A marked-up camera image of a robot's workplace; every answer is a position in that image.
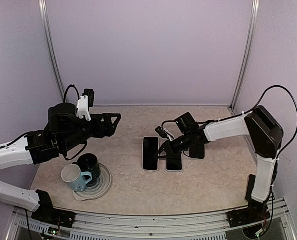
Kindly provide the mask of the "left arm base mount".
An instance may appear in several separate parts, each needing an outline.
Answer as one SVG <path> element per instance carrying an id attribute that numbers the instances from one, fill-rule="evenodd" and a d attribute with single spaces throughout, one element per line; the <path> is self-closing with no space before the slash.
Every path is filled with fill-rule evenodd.
<path id="1" fill-rule="evenodd" d="M 31 218 L 42 223 L 71 229 L 76 214 L 72 211 L 61 210 L 52 206 L 40 206 L 32 213 Z"/>

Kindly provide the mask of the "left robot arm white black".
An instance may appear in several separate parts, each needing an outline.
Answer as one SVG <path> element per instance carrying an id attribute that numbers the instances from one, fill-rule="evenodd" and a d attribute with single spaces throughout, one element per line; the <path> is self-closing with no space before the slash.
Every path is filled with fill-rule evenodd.
<path id="1" fill-rule="evenodd" d="M 60 103 L 48 110 L 48 124 L 42 130 L 30 131 L 0 145 L 0 170 L 40 165 L 63 156 L 90 138 L 103 139 L 115 134 L 122 119 L 120 113 L 91 114 L 87 104 Z M 27 190 L 0 181 L 0 202 L 32 213 L 38 211 L 47 222 L 59 217 L 49 194 Z"/>

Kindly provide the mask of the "white-edged black smartphone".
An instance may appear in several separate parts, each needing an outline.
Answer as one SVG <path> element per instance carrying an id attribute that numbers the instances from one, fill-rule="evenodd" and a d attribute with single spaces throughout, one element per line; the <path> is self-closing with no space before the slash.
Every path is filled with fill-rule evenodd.
<path id="1" fill-rule="evenodd" d="M 189 157 L 203 160 L 205 158 L 205 144 L 198 143 L 189 148 Z"/>

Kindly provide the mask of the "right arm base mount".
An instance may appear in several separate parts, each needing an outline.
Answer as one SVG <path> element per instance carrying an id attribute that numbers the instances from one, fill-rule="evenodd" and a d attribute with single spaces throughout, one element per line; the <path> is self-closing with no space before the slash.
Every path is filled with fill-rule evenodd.
<path id="1" fill-rule="evenodd" d="M 267 203 L 253 199 L 248 202 L 246 208 L 231 210 L 226 215 L 231 228 L 257 223 L 271 217 Z"/>

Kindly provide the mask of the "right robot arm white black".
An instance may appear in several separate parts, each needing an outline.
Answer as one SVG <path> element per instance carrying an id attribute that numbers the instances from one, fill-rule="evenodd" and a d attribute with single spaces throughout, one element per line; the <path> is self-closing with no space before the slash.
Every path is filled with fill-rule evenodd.
<path id="1" fill-rule="evenodd" d="M 263 215 L 277 175 L 276 163 L 281 153 L 284 130 L 262 105 L 248 112 L 219 120 L 208 120 L 200 125 L 187 112 L 174 120 L 182 136 L 165 141 L 154 154 L 154 159 L 166 159 L 202 144 L 221 139 L 249 136 L 257 158 L 257 174 L 244 218 L 255 222 Z"/>

